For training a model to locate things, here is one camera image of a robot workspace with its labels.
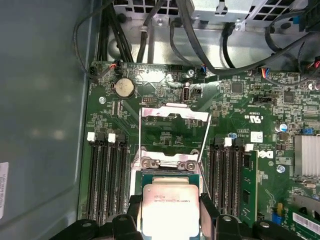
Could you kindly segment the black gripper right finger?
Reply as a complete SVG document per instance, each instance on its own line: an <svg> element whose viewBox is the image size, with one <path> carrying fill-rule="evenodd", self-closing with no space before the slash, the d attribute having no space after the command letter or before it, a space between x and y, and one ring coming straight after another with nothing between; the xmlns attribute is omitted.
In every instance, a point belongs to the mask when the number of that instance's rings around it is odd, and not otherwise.
<svg viewBox="0 0 320 240"><path fill-rule="evenodd" d="M207 193L199 197L199 225L207 240L300 240L269 220L255 221L251 227L232 215L220 214Z"/></svg>

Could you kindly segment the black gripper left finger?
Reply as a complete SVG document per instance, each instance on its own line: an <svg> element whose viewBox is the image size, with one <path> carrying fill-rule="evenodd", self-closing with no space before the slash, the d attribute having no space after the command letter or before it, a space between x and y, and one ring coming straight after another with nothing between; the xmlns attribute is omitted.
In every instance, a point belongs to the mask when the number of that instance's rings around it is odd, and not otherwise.
<svg viewBox="0 0 320 240"><path fill-rule="evenodd" d="M126 214L115 216L111 222L98 226L95 220L75 221L53 237L52 240L141 240L142 233L137 229L141 195L132 195Z"/></svg>

